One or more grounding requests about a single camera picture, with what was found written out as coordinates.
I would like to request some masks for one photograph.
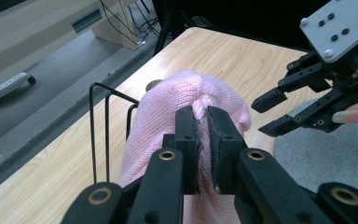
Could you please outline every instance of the fingernail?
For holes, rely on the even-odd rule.
[[[345,123],[345,112],[339,111],[332,117],[333,122],[335,123]]]
[[[332,117],[335,123],[358,123],[358,109],[339,111]]]

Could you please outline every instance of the screw hole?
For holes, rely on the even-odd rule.
[[[159,158],[164,161],[173,160],[176,157],[176,154],[172,151],[163,151],[158,154]]]
[[[333,187],[331,189],[331,194],[342,203],[358,205],[358,195],[349,189]]]
[[[262,152],[252,150],[248,152],[248,157],[255,161],[262,161],[266,158],[266,155],[264,155]]]

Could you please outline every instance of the black mechanical bracket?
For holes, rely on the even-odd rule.
[[[228,113],[208,108],[213,188],[235,195],[241,223],[358,223],[358,189],[325,183],[301,188],[264,150],[247,147]],[[191,107],[176,112],[145,174],[125,188],[101,182],[84,189],[66,211],[66,223],[182,223],[183,195],[197,194],[198,121]]]
[[[301,21],[313,51],[289,63],[278,87],[255,99],[252,109],[264,113],[285,101],[285,92],[306,86],[331,91],[294,117],[284,115],[259,131],[276,137],[299,127],[330,133],[341,125],[332,116],[358,103],[358,17],[349,12],[355,8],[355,1],[331,1]]]

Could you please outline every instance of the gray floor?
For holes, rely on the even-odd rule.
[[[150,13],[138,3],[140,9],[148,19],[155,18],[151,0],[145,2]],[[143,23],[138,7],[131,9],[136,23]],[[24,83],[0,99],[0,184],[89,111],[93,82],[118,86],[153,56],[156,42],[149,35],[132,50],[89,31],[26,69],[36,83]],[[103,96],[97,92],[94,99]]]

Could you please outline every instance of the cable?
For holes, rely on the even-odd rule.
[[[106,17],[106,19],[108,20],[109,24],[116,30],[118,31],[120,34],[122,34],[123,36],[125,36],[126,38],[128,38],[130,40],[130,42],[134,43],[135,45],[140,45],[140,43],[144,42],[146,37],[148,35],[151,35],[153,37],[157,37],[159,35],[159,32],[156,30],[156,25],[158,24],[158,18],[154,18],[154,19],[151,19],[151,20],[148,20],[144,13],[142,12],[142,10],[139,8],[139,6],[136,4],[135,2],[135,5],[138,7],[139,11],[141,12],[143,18],[145,19],[145,22],[141,25],[141,26],[138,26],[135,22],[135,19],[133,18],[133,15],[132,15],[132,12],[131,12],[131,8],[129,7],[129,10],[130,10],[130,14],[131,14],[131,18],[132,18],[132,21],[133,21],[133,25],[134,25],[134,28],[137,29],[139,32],[141,33],[147,33],[145,34],[144,36],[138,36],[137,34],[135,34],[118,16],[116,16],[110,9],[109,7],[106,6],[106,4],[103,2],[103,0],[100,0],[100,3],[101,5],[103,6],[103,13]],[[107,13],[106,13],[106,10],[108,10],[121,24],[123,24],[129,31],[131,34],[135,35],[136,37],[138,38],[142,38],[141,41],[139,41],[138,43],[135,43],[131,38],[129,38],[127,35],[123,34],[121,31],[118,30],[118,28],[115,27],[115,25],[113,25],[113,23],[109,20],[108,16],[107,16]],[[145,28],[145,31],[142,31],[142,27],[144,27],[145,25],[148,25],[148,27]]]
[[[103,13],[104,13],[104,15],[105,15],[105,17],[106,17],[106,19],[107,19],[107,21],[109,22],[109,24],[117,31],[117,32],[119,32],[119,33],[121,33],[122,35],[124,35],[121,31],[119,31],[118,30],[118,28],[116,28],[113,24],[112,24],[112,22],[109,20],[109,17],[107,16],[107,13],[106,13],[106,8],[112,13],[112,15],[114,15],[125,27],[127,27],[126,26],[126,24],[124,24],[124,22],[122,22],[115,14],[113,14],[113,12],[103,3],[103,1],[102,0],[100,0],[100,2],[101,2],[101,4],[103,5]],[[135,43],[131,38],[129,38],[127,35],[124,35],[126,38],[128,38],[129,40],[130,40],[130,42],[132,42],[132,43],[134,43],[135,45],[138,45],[138,43]]]

